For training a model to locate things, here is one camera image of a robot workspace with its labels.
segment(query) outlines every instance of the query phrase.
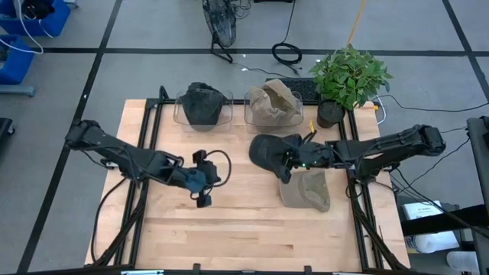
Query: black metal frame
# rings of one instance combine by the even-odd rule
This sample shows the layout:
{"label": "black metal frame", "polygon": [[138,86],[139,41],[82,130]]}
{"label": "black metal frame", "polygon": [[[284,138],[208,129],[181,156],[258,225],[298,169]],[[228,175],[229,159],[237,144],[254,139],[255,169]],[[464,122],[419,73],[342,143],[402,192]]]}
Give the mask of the black metal frame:
{"label": "black metal frame", "polygon": [[[151,132],[151,141],[150,141],[150,149],[155,149],[156,147],[156,141],[157,141],[157,134],[160,129],[160,120],[161,120],[161,114],[163,110],[163,106],[166,104],[174,104],[175,99],[169,99],[168,94],[164,90],[163,86],[160,87],[160,98],[159,99],[147,99],[146,100],[146,105],[144,108],[144,115],[143,115],[143,120],[141,123],[141,132],[139,135],[139,140],[138,140],[138,147],[142,148],[144,146],[144,142],[146,141],[146,136],[147,136],[147,129],[149,126],[149,121],[150,121],[150,116],[152,110],[155,108],[156,109],[156,114],[154,118],[154,124],[153,124],[153,131]],[[236,100],[234,101],[235,105],[243,105],[245,103],[244,100]],[[312,101],[304,101],[304,105],[318,105],[318,102],[316,100]],[[348,120],[350,124],[350,129],[351,129],[351,135],[353,139],[358,140],[358,130],[356,126],[356,121],[355,121],[355,114],[353,112],[348,112]],[[338,124],[338,130],[340,133],[340,137],[342,140],[348,139],[346,130],[345,130],[345,123],[341,121]],[[348,178],[348,185],[350,186],[349,192],[350,192],[350,200],[351,200],[351,207],[352,211],[355,213],[355,209],[358,208],[358,194],[356,193],[355,189],[355,180],[353,180],[350,176],[350,173],[347,171],[347,178]],[[128,197],[126,199],[125,203],[125,210],[124,210],[124,215],[122,218],[122,227],[126,225],[126,223],[129,222],[129,217],[132,216],[132,206],[134,204],[134,196],[135,196],[135,189],[137,188],[138,183],[132,182],[128,190]],[[143,205],[146,205],[147,202],[147,193],[149,189],[149,180],[145,180],[142,184],[141,187],[141,194],[139,197],[139,203],[143,203]],[[374,218],[374,213],[372,209],[372,204],[371,204],[371,198],[370,194],[368,192],[368,187],[365,185],[362,185],[362,194],[363,194],[363,200],[364,200],[364,216],[358,217],[357,215],[353,215],[354,217],[354,223],[355,223],[355,234],[357,238],[357,243],[358,243],[358,253],[360,256],[360,262],[361,262],[361,269],[362,273],[369,273],[369,274],[428,274],[428,273],[417,273],[409,270],[396,270],[397,267],[392,267],[394,270],[385,270],[383,263],[382,263],[382,254],[381,250],[376,247],[374,243],[374,237],[371,234],[376,234],[376,230],[372,231],[370,229],[370,235],[371,235],[371,242],[372,242],[372,249],[374,251],[374,260],[375,260],[375,268],[371,268],[368,265],[368,256],[367,256],[367,249],[365,247],[365,241],[364,241],[364,233],[363,233],[363,225],[362,225],[362,219],[363,223],[365,223],[365,218],[367,219],[367,222],[372,225],[372,228],[375,227],[375,218]],[[134,224],[134,236],[133,236],[133,242],[131,244],[131,252],[129,256],[129,262],[128,264],[121,264],[122,262],[122,255],[124,253],[125,249],[125,237],[127,236],[127,232],[125,232],[125,235],[123,235],[123,241],[120,243],[120,245],[117,247],[117,249],[114,250],[114,253],[108,256],[104,261],[102,261],[102,264],[96,264],[96,265],[89,265],[84,268],[78,268],[78,269],[70,269],[70,270],[50,270],[50,271],[41,271],[41,272],[33,272],[29,274],[37,274],[37,275],[44,275],[44,274],[89,274],[89,275],[95,275],[95,274],[121,274],[122,271],[130,271],[130,270],[136,270],[136,261],[138,257],[138,248],[139,248],[139,241],[141,239],[141,229],[144,221],[144,208],[141,212],[141,214],[138,216],[138,220]],[[112,266],[107,266],[110,258],[114,257],[114,265]],[[180,275],[180,274],[192,274],[192,275],[200,275],[200,274],[228,274],[228,275],[241,275],[241,274],[256,274],[256,275],[278,275],[278,274],[288,274],[288,275],[333,275],[336,272],[313,272],[313,269],[311,266],[305,266],[303,272],[279,272],[279,271],[254,271],[254,270],[200,270],[200,264],[194,264],[192,270],[164,270],[165,274],[175,274],[175,275]]]}
{"label": "black metal frame", "polygon": [[[150,113],[151,113],[152,108],[154,108],[154,106],[156,106],[157,114],[156,114],[156,117],[154,119],[154,126],[153,126],[153,131],[151,134],[150,149],[155,149],[154,147],[156,145],[157,132],[158,132],[159,127],[160,127],[160,117],[161,117],[161,110],[163,108],[163,105],[164,104],[174,104],[174,103],[175,103],[175,100],[169,99],[168,94],[166,94],[166,92],[164,93],[163,99],[147,99],[147,104],[146,104],[145,109],[144,109],[143,121],[142,121],[142,125],[141,125],[141,132],[140,132],[139,141],[138,141],[139,147],[144,146],[144,142],[145,142],[145,138],[146,138],[146,134],[147,134],[147,125],[149,123],[149,118],[150,118]],[[244,103],[245,103],[244,100],[234,101],[235,105],[243,105]],[[304,105],[318,105],[318,102],[316,100],[305,101],[303,104]],[[348,112],[348,119],[349,119],[349,124],[350,124],[350,129],[351,129],[351,135],[352,135],[353,139],[358,140],[359,136],[358,136],[358,129],[357,129],[356,120],[355,120],[355,114],[353,112]],[[348,136],[346,134],[345,123],[343,121],[341,121],[338,124],[338,129],[340,132],[341,139],[347,140]],[[350,184],[350,186],[352,187],[352,188],[349,188],[349,192],[350,192],[351,206],[353,208],[353,207],[355,207],[355,200],[356,200],[358,194],[356,193],[356,189],[355,189],[355,181],[350,177],[349,173],[347,173],[347,178],[348,178],[348,184]],[[125,204],[125,211],[124,211],[124,216],[122,218],[122,225],[124,225],[127,222],[128,216],[131,213],[132,205],[134,203],[134,193],[135,193],[136,184],[137,183],[131,183],[131,186],[128,190],[128,198],[127,198],[126,204]],[[147,200],[148,185],[149,185],[149,182],[145,181],[143,183],[143,187],[141,190],[140,199],[143,200],[144,204],[146,204],[146,200]],[[373,228],[376,228],[375,217],[374,217],[374,213],[373,213],[373,209],[372,209],[370,193],[368,191],[368,187],[365,185],[362,185],[362,194],[363,194],[363,200],[364,200],[364,209],[365,209],[365,213],[368,217],[368,221],[371,223]],[[144,220],[144,213],[139,217],[138,221],[136,222],[136,224],[134,226],[134,237],[133,237],[133,242],[132,242],[132,246],[131,246],[129,263],[128,263],[128,265],[130,267],[136,266],[136,260],[137,260],[137,255],[138,255],[138,245],[139,245],[139,240],[141,239],[141,228],[142,228],[143,220]],[[369,266],[368,266],[367,251],[366,251],[365,242],[364,242],[363,229],[362,229],[361,222],[355,216],[354,216],[354,223],[355,223],[355,234],[356,234],[357,243],[358,243],[358,253],[360,255],[361,269],[365,272],[366,270],[369,269]],[[384,268],[384,265],[382,262],[382,256],[381,256],[380,251],[375,246],[374,242],[372,242],[372,248],[374,249],[374,260],[375,260],[376,269],[382,270]],[[120,248],[118,249],[117,254],[115,255],[115,264],[116,265],[121,264],[121,259],[122,259],[123,253],[124,253],[124,245],[122,244],[120,246]],[[173,272],[175,274],[177,274],[177,273],[189,273],[190,270],[165,270],[165,273],[173,273]],[[194,269],[192,270],[192,272],[193,272],[193,274],[199,274],[199,273],[204,274],[207,272],[209,272],[209,273],[229,273],[229,274],[239,273],[239,274],[242,274],[241,270],[236,270],[236,271],[217,271],[217,270],[200,271],[200,265],[199,264],[194,265]],[[265,272],[255,272],[255,273],[256,274],[258,274],[258,273],[259,274],[276,274],[276,273],[284,274],[283,272],[276,272],[276,273],[275,272],[266,272],[266,273]],[[312,268],[307,267],[307,266],[305,266],[305,271],[303,273],[300,273],[300,272],[288,273],[287,272],[287,274],[313,274],[313,273],[314,274],[332,274],[332,273],[312,272]]]}

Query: wooden table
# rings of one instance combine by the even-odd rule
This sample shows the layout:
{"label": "wooden table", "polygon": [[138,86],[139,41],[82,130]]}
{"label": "wooden table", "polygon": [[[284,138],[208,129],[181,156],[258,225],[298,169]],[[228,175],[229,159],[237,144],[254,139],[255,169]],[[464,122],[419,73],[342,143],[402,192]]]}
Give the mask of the wooden table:
{"label": "wooden table", "polygon": [[[144,100],[125,103],[118,138],[137,144],[144,105]],[[221,149],[232,159],[232,175],[226,186],[212,191],[213,204],[205,209],[196,208],[187,190],[150,182],[137,268],[189,270],[194,263],[200,263],[203,270],[301,271],[310,265],[313,271],[361,271],[351,203],[345,195],[345,171],[325,170],[331,196],[327,213],[284,207],[278,179],[248,158],[249,144],[255,134],[247,132],[243,106],[235,105],[234,114],[229,132],[192,133],[183,131],[173,120],[173,105],[164,106],[157,150],[185,157],[189,166],[193,152]],[[316,121],[316,107],[305,106],[304,114],[305,120],[299,126],[303,136],[310,131],[309,120]],[[355,117],[361,140],[379,136],[371,103],[356,109]],[[345,124],[350,134],[348,117]],[[316,142],[340,139],[337,126],[317,129]],[[210,159],[218,167],[220,177],[225,177],[226,159],[219,154]],[[109,171],[103,193],[120,179],[117,170]],[[377,181],[390,186],[390,177],[385,172]],[[399,261],[409,266],[392,191],[376,184],[370,184],[369,188],[377,231]],[[96,238],[98,257],[120,229],[127,191],[128,183],[125,183],[109,196],[102,208]],[[370,266],[374,267],[368,238],[365,243]],[[123,262],[128,260],[129,248],[126,244]],[[87,263],[91,262],[88,255],[86,259]]]}

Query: blue bin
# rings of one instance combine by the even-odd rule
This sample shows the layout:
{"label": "blue bin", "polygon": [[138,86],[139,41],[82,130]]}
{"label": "blue bin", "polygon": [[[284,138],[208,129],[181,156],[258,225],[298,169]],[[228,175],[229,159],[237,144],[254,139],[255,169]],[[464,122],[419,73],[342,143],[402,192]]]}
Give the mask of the blue bin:
{"label": "blue bin", "polygon": [[[31,50],[28,45],[22,41],[20,35],[0,35],[5,43],[10,44],[22,50]],[[20,84],[24,80],[25,74],[29,70],[34,53],[25,53],[20,50],[11,49],[8,51],[7,60],[3,68],[0,69],[0,84]]]}
{"label": "blue bin", "polygon": [[[70,7],[68,7],[64,0],[42,1],[52,4],[54,13],[42,19],[40,24],[37,19],[23,19],[22,21],[31,36],[47,36],[47,32],[50,36],[56,37],[61,34],[66,20],[68,20],[71,12]],[[19,18],[0,18],[0,27],[4,28],[9,34],[27,35]]]}
{"label": "blue bin", "polygon": [[0,16],[7,17],[7,18],[17,17],[14,1],[17,0],[0,0]]}

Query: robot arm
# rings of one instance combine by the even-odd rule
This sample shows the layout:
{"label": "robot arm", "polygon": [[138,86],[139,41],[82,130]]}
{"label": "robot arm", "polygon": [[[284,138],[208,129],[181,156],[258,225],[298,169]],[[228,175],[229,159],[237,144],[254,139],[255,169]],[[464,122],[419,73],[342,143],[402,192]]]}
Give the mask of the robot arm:
{"label": "robot arm", "polygon": [[66,136],[66,145],[71,150],[95,151],[111,162],[118,164],[126,177],[138,182],[145,179],[188,189],[198,193],[198,207],[211,205],[209,194],[205,194],[221,179],[212,161],[205,160],[206,152],[194,153],[197,167],[183,168],[183,158],[164,151],[140,149],[106,134],[95,121],[81,121],[71,127]]}
{"label": "robot arm", "polygon": [[[398,167],[402,160],[416,155],[438,156],[446,147],[438,129],[428,125],[415,125],[400,133],[368,141],[319,144],[309,142],[312,137],[303,140],[298,134],[282,138],[260,134],[251,143],[250,158],[258,166],[275,172],[284,183],[289,182],[290,171],[297,167],[349,169],[355,179],[368,181],[384,168]],[[265,146],[266,155],[255,153]],[[271,165],[264,167],[259,163]]]}

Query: clear plastic container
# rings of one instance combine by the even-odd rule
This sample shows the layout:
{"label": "clear plastic container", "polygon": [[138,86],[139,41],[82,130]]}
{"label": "clear plastic container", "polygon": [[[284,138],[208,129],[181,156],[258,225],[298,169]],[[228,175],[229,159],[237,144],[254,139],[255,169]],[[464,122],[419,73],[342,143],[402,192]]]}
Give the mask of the clear plastic container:
{"label": "clear plastic container", "polygon": [[[186,95],[186,91],[178,92],[175,99],[175,109],[173,111],[173,120],[182,125],[184,131],[191,132],[227,132],[232,127],[232,105],[233,95],[232,92],[221,92],[225,99],[223,100],[221,109],[219,105],[215,108],[207,108],[208,106],[204,102],[196,102],[193,105],[186,105],[183,107],[183,97]],[[211,118],[206,122],[189,121],[186,112],[199,112],[200,118]]]}
{"label": "clear plastic container", "polygon": [[296,97],[296,110],[298,112],[291,118],[284,116],[270,120],[264,119],[263,116],[255,114],[251,106],[250,92],[244,95],[244,122],[246,123],[246,129],[252,134],[295,134],[297,133],[297,126],[304,122],[304,109],[302,96],[298,92],[292,92]]}

